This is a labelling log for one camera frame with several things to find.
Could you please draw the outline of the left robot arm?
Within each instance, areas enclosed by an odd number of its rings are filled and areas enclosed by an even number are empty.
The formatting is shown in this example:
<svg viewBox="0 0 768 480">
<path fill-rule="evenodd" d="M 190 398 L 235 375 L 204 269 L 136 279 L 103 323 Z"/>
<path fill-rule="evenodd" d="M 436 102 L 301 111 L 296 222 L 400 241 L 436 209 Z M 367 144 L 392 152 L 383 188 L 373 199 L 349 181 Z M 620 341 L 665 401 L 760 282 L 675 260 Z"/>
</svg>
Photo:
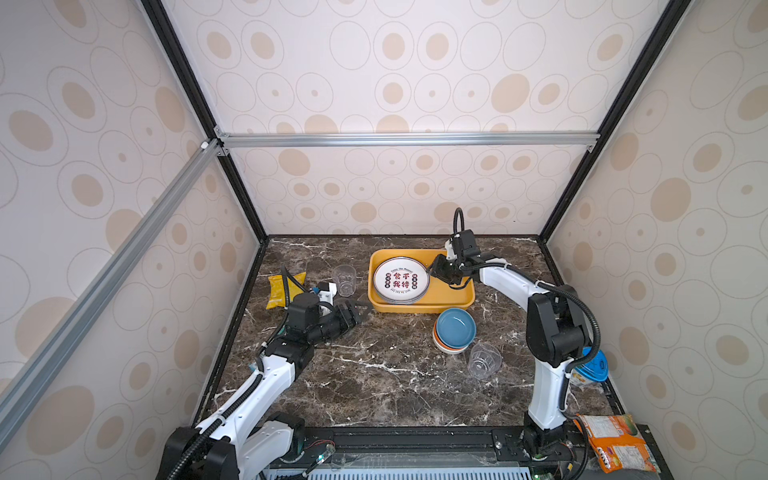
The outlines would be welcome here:
<svg viewBox="0 0 768 480">
<path fill-rule="evenodd" d="M 232 397 L 199 424 L 172 433 L 157 477 L 258 479 L 278 459 L 302 459 L 305 421 L 286 413 L 262 418 L 309 365 L 317 345 L 348 333 L 372 310 L 368 301 L 335 301 L 313 291 L 297 295 Z"/>
</svg>

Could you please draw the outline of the orange white bowl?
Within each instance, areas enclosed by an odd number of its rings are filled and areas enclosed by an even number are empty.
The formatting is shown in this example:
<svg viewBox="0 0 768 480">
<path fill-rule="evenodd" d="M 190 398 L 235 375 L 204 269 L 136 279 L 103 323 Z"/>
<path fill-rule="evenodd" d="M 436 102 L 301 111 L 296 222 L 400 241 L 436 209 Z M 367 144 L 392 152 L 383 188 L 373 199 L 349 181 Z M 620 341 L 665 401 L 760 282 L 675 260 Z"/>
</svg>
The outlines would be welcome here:
<svg viewBox="0 0 768 480">
<path fill-rule="evenodd" d="M 434 342 L 435 346 L 440 351 L 442 351 L 442 352 L 444 352 L 446 354 L 449 354 L 449 355 L 458 355 L 460 353 L 463 353 L 468 348 L 467 345 L 463 346 L 462 348 L 453 348 L 453 347 L 447 346 L 440 339 L 440 336 L 439 336 L 439 334 L 438 334 L 436 329 L 433 329 L 433 331 L 432 331 L 432 339 L 433 339 L 433 342 Z"/>
</svg>

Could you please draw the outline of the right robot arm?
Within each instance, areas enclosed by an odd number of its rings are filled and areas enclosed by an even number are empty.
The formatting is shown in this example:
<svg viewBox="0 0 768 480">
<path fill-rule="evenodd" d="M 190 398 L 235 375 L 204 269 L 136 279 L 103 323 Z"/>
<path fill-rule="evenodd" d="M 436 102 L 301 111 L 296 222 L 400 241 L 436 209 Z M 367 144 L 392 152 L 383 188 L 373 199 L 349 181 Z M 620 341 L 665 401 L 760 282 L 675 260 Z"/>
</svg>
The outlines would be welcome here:
<svg viewBox="0 0 768 480">
<path fill-rule="evenodd" d="M 596 316 L 571 287 L 534 280 L 506 260 L 483 253 L 469 229 L 452 234 L 445 248 L 429 268 L 433 277 L 453 289 L 470 280 L 482 283 L 525 310 L 526 345 L 536 360 L 526 422 L 541 433 L 561 428 L 572 372 L 599 351 Z"/>
</svg>

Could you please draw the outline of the blue bowl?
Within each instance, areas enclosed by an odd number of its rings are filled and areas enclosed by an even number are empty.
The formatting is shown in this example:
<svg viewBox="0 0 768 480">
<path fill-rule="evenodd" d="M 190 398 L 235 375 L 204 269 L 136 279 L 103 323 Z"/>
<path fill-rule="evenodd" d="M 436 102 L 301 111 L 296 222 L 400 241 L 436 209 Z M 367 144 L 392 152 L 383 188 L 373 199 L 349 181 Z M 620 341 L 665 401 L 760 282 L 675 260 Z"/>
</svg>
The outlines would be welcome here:
<svg viewBox="0 0 768 480">
<path fill-rule="evenodd" d="M 471 314 L 460 308 L 443 311 L 436 320 L 437 330 L 444 344 L 453 348 L 469 346 L 475 339 L 477 326 Z"/>
</svg>

